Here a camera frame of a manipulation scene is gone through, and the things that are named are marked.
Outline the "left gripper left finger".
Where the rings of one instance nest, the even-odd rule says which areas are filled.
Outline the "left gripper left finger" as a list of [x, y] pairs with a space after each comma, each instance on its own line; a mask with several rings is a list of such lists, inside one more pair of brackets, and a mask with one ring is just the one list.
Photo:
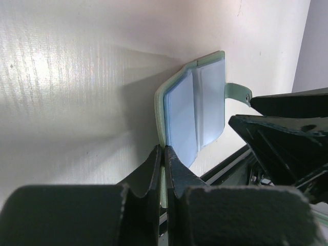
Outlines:
[[1, 210], [1, 245], [158, 245], [162, 149], [118, 184], [28, 185]]

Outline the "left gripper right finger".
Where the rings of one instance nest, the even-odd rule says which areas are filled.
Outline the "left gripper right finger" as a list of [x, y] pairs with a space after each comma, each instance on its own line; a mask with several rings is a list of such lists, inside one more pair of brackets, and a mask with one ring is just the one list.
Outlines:
[[209, 186], [165, 148], [169, 245], [320, 245], [307, 199], [285, 186]]

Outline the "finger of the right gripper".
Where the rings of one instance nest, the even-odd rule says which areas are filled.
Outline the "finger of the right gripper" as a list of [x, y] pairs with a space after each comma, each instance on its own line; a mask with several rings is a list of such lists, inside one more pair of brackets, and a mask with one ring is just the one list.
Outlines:
[[283, 118], [327, 117], [327, 88], [257, 96], [251, 99], [250, 104], [263, 116]]
[[312, 204], [327, 202], [327, 118], [235, 115], [229, 125], [276, 186], [293, 186]]

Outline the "green leather card holder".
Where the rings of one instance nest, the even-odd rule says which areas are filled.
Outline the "green leather card holder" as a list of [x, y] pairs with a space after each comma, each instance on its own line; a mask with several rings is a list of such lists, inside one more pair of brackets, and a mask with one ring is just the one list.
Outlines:
[[225, 100], [250, 105], [252, 91], [228, 83], [225, 68], [225, 52], [216, 51], [185, 64], [155, 92], [159, 143], [171, 146], [187, 168], [223, 133]]

